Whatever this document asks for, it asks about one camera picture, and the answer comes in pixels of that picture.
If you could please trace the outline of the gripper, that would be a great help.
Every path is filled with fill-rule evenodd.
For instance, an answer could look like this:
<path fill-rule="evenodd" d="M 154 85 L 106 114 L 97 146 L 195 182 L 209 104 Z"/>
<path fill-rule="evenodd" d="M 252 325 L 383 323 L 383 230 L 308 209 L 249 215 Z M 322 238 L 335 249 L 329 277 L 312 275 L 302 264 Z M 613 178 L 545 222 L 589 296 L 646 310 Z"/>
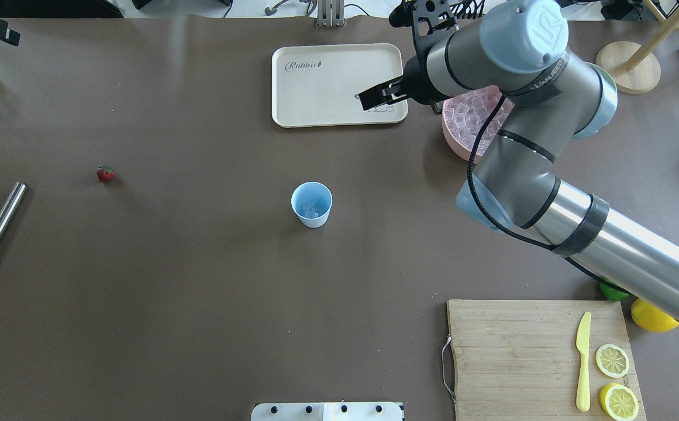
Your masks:
<path fill-rule="evenodd" d="M 392 27 L 411 27 L 416 56 L 404 65 L 404 73 L 391 82 L 382 82 L 358 94 L 364 111 L 391 106 L 404 99 L 433 106 L 450 95 L 433 85 L 427 59 L 433 46 L 448 39 L 457 24 L 447 1 L 401 1 L 390 15 Z"/>

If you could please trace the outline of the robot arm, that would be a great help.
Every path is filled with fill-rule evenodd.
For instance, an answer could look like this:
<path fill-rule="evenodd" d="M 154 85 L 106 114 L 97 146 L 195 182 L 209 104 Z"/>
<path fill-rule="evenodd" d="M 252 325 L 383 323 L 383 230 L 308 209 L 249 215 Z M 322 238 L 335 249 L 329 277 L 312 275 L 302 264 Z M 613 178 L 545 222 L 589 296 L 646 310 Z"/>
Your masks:
<path fill-rule="evenodd" d="M 514 107 L 465 171 L 457 207 L 679 323 L 679 82 L 620 92 L 594 56 L 622 25 L 572 26 L 555 1 L 507 1 L 459 29 L 446 1 L 392 13 L 411 30 L 412 58 L 359 94 L 363 109 L 497 87 Z"/>

